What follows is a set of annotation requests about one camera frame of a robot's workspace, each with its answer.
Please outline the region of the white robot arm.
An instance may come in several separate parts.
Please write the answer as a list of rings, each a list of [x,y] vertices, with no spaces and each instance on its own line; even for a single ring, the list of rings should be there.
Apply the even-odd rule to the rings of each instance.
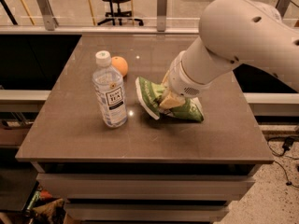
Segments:
[[[215,0],[202,13],[199,36],[171,63],[159,107],[197,97],[211,82],[245,63],[299,90],[299,33],[278,11],[251,0]]]

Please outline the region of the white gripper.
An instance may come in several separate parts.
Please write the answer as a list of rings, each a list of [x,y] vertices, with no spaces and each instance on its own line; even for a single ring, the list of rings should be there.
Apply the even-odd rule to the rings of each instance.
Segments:
[[[173,107],[185,104],[185,98],[197,97],[202,91],[210,87],[210,83],[199,84],[191,80],[183,69],[182,58],[185,51],[182,51],[176,59],[171,62],[169,70],[164,75],[162,85],[171,92],[164,94],[159,103],[162,109],[171,109]]]

